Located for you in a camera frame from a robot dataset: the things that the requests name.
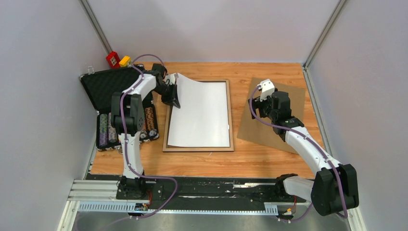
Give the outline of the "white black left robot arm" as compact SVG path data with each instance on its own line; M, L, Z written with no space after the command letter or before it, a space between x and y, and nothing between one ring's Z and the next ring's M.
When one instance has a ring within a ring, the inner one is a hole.
M112 95L111 125L121 143L124 170L118 192L141 199L147 194L146 179L140 158L140 134L145 122L143 100L153 91L161 95L162 103L180 108L177 79L168 76L163 64L154 63L150 70L141 64L133 68L139 75L135 83Z

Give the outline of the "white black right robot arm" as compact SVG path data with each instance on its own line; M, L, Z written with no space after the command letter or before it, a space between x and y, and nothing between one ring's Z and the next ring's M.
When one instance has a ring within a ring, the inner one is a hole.
M358 207L357 171L351 164L342 164L328 154L310 136L300 119L292 115L287 92L275 87L265 90L257 85L248 99L252 119L262 122L307 163L315 175L308 180L297 174L278 177L275 195L281 201L296 196L310 202L321 216L337 214L348 218L349 209Z

